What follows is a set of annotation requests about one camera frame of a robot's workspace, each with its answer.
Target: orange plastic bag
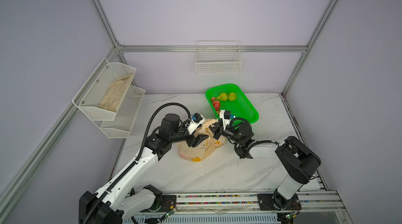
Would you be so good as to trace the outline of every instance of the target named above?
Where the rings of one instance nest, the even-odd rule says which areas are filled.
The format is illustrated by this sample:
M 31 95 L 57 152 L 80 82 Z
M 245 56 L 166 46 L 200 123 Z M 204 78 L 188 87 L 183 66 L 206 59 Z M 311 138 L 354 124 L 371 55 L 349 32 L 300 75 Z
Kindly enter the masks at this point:
M 198 136 L 199 134 L 209 136 L 197 147 L 188 147 L 185 141 L 177 143 L 178 153 L 182 159 L 193 162 L 202 161 L 211 155 L 216 148 L 219 148 L 226 143 L 226 138 L 224 136 L 220 136 L 219 140 L 214 139 L 214 134 L 208 128 L 210 125 L 216 122 L 218 122 L 217 119 L 206 119 L 202 126 L 195 131 L 195 136 Z

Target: robotic arm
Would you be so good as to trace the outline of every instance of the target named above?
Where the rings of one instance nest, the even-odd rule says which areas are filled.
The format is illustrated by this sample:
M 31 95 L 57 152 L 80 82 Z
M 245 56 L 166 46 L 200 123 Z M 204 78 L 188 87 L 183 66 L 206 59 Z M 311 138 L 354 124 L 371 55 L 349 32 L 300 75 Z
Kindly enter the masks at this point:
M 169 105 L 183 107 L 189 119 L 181 123 L 178 115 L 167 114 L 160 127 L 147 136 L 153 118 L 160 109 Z M 236 118 L 227 110 L 221 110 L 219 116 L 219 121 L 210 126 L 214 138 L 225 136 L 234 144 L 234 150 L 241 159 L 273 157 L 274 153 L 279 157 L 288 174 L 275 190 L 269 204 L 277 210 L 288 207 L 294 194 L 303 184 L 309 182 L 321 164 L 320 159 L 296 137 L 288 137 L 281 145 L 272 141 L 254 142 L 251 139 L 254 134 L 247 120 Z M 236 120 L 242 122 L 234 126 Z M 148 123 L 143 143 L 136 156 L 103 187 L 95 193 L 87 191 L 80 198 L 78 223 L 121 224 L 142 210 L 157 211 L 161 205 L 162 191 L 154 186 L 148 185 L 139 193 L 126 198 L 127 194 L 132 191 L 138 179 L 172 148 L 173 143 L 186 141 L 188 146 L 196 147 L 207 139 L 208 136 L 203 134 L 194 136 L 195 130 L 204 121 L 204 117 L 199 113 L 190 117 L 187 108 L 178 103 L 168 103 L 158 108 Z M 173 208 L 162 218 L 154 220 L 155 223 L 161 222 L 175 210 L 176 208 Z

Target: beige cloth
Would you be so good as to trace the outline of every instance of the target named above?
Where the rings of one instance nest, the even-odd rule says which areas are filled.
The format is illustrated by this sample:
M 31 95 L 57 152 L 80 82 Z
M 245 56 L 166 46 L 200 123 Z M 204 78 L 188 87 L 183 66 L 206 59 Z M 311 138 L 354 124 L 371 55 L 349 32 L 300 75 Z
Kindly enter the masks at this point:
M 107 93 L 100 101 L 98 108 L 107 111 L 117 112 L 117 109 L 123 100 L 123 96 L 130 85 L 133 74 L 116 78 L 109 86 Z
M 202 126 L 195 131 L 194 135 L 196 137 L 199 134 L 205 134 L 209 136 L 197 147 L 188 147 L 185 141 L 177 143 L 178 153 L 182 159 L 193 162 L 202 161 L 206 157 L 211 155 L 211 153 L 213 153 L 216 148 L 219 148 L 226 143 L 226 138 L 224 136 L 220 136 L 219 140 L 214 139 L 214 134 L 208 128 L 210 125 L 216 122 L 218 122 L 217 119 L 207 119 L 202 124 Z

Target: red strawberry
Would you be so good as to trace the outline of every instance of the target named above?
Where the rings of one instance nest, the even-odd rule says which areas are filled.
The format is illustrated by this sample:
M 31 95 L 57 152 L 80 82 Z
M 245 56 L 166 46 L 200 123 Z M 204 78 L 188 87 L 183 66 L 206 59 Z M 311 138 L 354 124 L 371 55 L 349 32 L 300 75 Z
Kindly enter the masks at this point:
M 212 102 L 212 105 L 214 106 L 215 110 L 219 110 L 219 107 L 221 107 L 221 102 L 214 101 Z

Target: table surface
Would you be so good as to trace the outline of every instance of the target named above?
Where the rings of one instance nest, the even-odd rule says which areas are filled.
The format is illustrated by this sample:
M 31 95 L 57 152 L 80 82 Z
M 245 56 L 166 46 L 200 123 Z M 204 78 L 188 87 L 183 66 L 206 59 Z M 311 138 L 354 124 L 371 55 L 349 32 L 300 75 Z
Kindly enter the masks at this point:
M 246 93 L 246 96 L 260 115 L 259 120 L 252 124 L 254 140 L 279 142 L 288 136 L 297 136 L 278 93 Z M 168 102 L 185 105 L 191 115 L 198 112 L 205 118 L 215 118 L 204 94 L 146 94 L 131 135 L 121 152 L 115 173 L 139 150 L 146 125 L 153 112 Z M 168 106 L 155 117 L 150 131 L 160 126 L 167 113 L 178 114 L 182 119 L 187 118 L 182 108 Z M 173 144 L 172 149 L 140 178 L 135 185 L 135 191 L 140 191 L 149 184 L 165 193 L 274 191 L 286 174 L 277 157 L 239 159 L 229 142 L 200 162 L 181 159 L 177 144 Z M 319 189 L 318 181 L 313 179 L 300 191 Z

